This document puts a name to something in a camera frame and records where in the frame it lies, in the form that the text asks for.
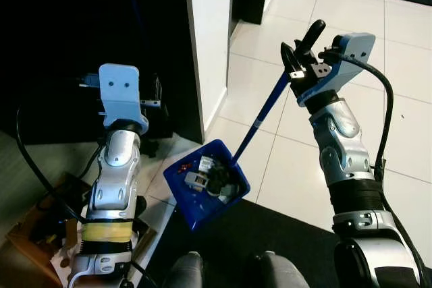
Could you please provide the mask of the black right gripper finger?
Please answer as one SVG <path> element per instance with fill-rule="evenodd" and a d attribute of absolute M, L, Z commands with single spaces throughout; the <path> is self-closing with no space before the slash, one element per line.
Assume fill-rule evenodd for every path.
<path fill-rule="evenodd" d="M 286 42 L 281 42 L 279 53 L 283 62 L 285 74 L 289 76 L 302 76 L 302 66 L 294 54 L 294 49 Z"/>

